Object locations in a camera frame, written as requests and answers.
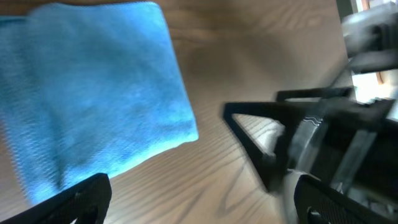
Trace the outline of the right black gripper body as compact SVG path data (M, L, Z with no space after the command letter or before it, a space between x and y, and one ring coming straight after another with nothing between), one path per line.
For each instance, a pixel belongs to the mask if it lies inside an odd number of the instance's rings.
M397 121L389 119L395 100L361 104L345 96L319 98L304 106L293 124L284 123L285 155L279 174L303 171L321 181L358 185L372 194L397 198Z

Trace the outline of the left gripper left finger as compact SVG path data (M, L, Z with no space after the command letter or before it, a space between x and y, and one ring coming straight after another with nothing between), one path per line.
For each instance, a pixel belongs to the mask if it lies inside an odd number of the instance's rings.
M1 224L102 224L111 196L108 175L97 173Z

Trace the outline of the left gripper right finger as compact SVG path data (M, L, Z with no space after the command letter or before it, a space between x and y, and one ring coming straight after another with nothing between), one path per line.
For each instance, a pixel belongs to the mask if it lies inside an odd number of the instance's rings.
M294 191L294 204L298 222L304 224L392 223L309 175L299 177Z

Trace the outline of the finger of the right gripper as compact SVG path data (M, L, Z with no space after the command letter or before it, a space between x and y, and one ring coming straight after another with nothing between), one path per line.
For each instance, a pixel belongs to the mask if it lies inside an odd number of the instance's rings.
M309 102L232 102L224 105L223 119L244 148L266 190L280 190L289 169L312 168L323 141L323 119L307 114ZM269 118L282 125L272 153L262 152L233 116Z
M349 97L353 87L311 88L302 90L282 90L276 93L276 101L286 101L294 98L333 98Z

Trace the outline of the blue microfiber cloth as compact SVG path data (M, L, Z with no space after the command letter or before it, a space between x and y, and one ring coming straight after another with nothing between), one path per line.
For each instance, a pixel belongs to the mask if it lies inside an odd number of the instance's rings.
M1 123L33 204L198 139L154 2L51 3L2 16Z

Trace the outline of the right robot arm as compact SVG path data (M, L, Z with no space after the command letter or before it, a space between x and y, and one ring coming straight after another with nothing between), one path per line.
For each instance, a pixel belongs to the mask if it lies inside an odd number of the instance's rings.
M338 87L345 74L397 68L397 4L386 3L346 16L342 22L348 61L323 88L284 90L271 102L235 102L223 118L245 149L263 188L279 192L291 169L330 185L364 187L397 198L397 108L395 98L360 103L353 86ZM269 118L283 125L272 153L261 151L234 120L237 114Z

